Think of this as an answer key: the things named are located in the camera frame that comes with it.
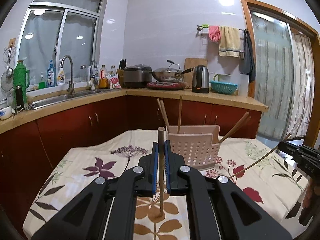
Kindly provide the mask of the person's left hand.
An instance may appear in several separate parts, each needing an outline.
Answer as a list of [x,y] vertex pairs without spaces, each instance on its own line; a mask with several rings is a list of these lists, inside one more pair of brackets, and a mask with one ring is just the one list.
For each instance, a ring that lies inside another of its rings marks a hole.
[[299,222],[306,226],[319,213],[319,180],[310,178],[302,207]]

